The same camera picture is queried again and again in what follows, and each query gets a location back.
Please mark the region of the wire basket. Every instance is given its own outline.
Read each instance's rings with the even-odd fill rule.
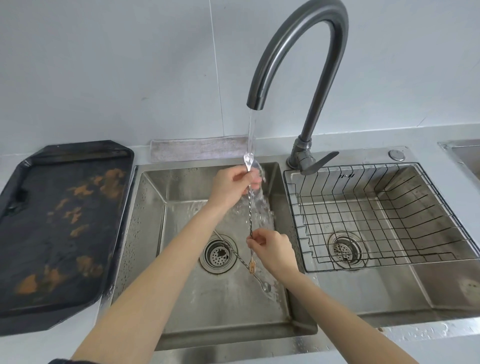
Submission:
[[[309,272],[479,258],[419,164],[285,171]]]

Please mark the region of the metal utensil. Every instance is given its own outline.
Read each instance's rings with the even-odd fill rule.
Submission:
[[[247,167],[247,172],[250,172],[253,164],[253,153],[245,153],[243,155],[243,162]],[[250,236],[253,236],[252,231],[252,188],[248,186],[248,217],[250,219]],[[255,274],[255,261],[253,260],[253,250],[250,249],[250,264],[248,268],[251,274]]]
[[[245,261],[240,258],[240,255],[238,255],[238,253],[235,251],[235,249],[233,249],[233,247],[225,240],[221,237],[221,235],[216,231],[216,230],[213,230],[213,232],[215,233],[216,236],[218,236],[218,238],[223,242],[224,245],[226,245],[226,248],[228,248],[229,250],[232,251],[232,253],[237,257],[237,259],[245,266],[245,268],[247,268],[248,270],[250,270],[249,266],[247,265],[247,263],[245,263]],[[272,290],[272,286],[270,285],[270,283],[267,283],[267,282],[263,282],[260,278],[258,278],[255,274],[253,274],[253,276],[255,278],[257,278],[257,281],[259,281],[260,285],[262,286],[262,290],[265,292],[265,293],[269,293],[271,290]]]

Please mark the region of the person's right arm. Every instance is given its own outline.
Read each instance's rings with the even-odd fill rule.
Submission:
[[[349,364],[417,363],[391,340],[300,273],[286,235],[257,229],[247,239],[264,267],[294,294]]]

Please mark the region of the sink drain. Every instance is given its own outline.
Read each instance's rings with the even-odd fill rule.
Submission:
[[[237,261],[237,257],[232,253],[232,249],[237,251],[237,246],[228,236],[221,236],[228,244],[225,244],[216,236],[212,237],[200,256],[202,267],[213,274],[225,273]]]
[[[360,268],[367,264],[365,245],[351,232],[334,232],[328,239],[327,248],[332,260],[342,268]]]

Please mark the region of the black baking tray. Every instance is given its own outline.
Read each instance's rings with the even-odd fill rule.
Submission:
[[[48,329],[102,295],[133,152],[113,141],[47,146],[0,194],[0,335]]]

